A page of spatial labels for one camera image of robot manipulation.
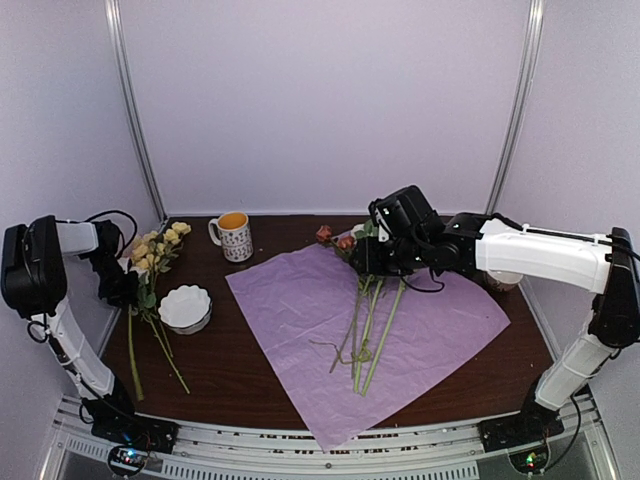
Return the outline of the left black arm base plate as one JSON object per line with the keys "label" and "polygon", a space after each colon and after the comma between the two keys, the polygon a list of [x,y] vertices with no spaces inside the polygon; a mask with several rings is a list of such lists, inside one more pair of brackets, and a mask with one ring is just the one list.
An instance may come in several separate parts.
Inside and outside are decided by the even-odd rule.
{"label": "left black arm base plate", "polygon": [[147,417],[114,417],[95,420],[93,436],[137,450],[171,454],[176,443],[179,425],[172,421]]}

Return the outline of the pale yellow fake flower bunch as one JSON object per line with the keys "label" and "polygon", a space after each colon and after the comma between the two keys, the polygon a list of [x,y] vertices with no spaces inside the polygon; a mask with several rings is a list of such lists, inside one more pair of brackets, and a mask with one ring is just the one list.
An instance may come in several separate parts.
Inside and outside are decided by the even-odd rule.
{"label": "pale yellow fake flower bunch", "polygon": [[171,270],[171,263],[179,257],[185,237],[192,231],[186,222],[174,222],[163,233],[151,231],[137,236],[133,241],[133,250],[129,260],[129,272],[138,279],[134,302],[127,310],[127,347],[129,366],[137,401],[144,399],[143,386],[136,361],[134,346],[134,321],[147,324],[158,341],[171,370],[179,380],[184,391],[189,394],[182,374],[174,362],[174,354],[165,328],[161,325],[159,304],[156,293],[159,276]]}

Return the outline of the purple wrapping paper sheet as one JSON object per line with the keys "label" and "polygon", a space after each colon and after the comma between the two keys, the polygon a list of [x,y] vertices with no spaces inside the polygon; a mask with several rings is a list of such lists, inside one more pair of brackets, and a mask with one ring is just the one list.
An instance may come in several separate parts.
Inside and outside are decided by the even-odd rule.
{"label": "purple wrapping paper sheet", "polygon": [[506,313],[474,282],[455,273],[433,282],[418,272],[400,301],[366,397],[371,361],[399,281],[373,284],[362,316],[371,357],[359,392],[351,368],[329,373],[346,330],[341,298],[353,271],[328,248],[285,253],[228,276],[234,298],[287,396],[320,448],[331,450],[387,419],[445,380],[508,325]]}

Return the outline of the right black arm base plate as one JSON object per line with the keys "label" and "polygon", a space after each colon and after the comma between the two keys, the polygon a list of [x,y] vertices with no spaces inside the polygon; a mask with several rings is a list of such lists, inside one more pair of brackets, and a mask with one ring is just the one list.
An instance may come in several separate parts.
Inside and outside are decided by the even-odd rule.
{"label": "right black arm base plate", "polygon": [[484,420],[478,431],[486,453],[542,442],[564,432],[559,418],[541,419],[521,413]]}

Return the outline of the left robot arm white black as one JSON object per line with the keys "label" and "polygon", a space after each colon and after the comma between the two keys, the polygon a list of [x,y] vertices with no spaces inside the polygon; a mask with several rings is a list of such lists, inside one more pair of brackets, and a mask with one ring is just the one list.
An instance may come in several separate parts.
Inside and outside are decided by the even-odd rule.
{"label": "left robot arm white black", "polygon": [[63,221],[53,215],[4,231],[1,250],[1,295],[25,319],[29,336],[47,344],[70,376],[94,423],[123,444],[144,433],[142,419],[122,382],[100,360],[80,329],[68,298],[64,259],[89,261],[99,279],[98,297],[125,309],[137,298],[138,275],[122,262],[126,248],[121,229],[100,215],[85,221]]}

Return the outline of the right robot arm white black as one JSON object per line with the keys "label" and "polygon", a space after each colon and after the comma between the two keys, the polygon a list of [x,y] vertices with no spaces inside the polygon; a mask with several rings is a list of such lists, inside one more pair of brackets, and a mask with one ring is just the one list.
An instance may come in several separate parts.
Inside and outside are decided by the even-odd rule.
{"label": "right robot arm white black", "polygon": [[639,255],[621,227],[574,233],[461,213],[448,222],[434,214],[378,218],[351,233],[351,263],[360,273],[452,271],[523,291],[555,352],[513,419],[519,440],[535,440],[610,358],[639,340]]}

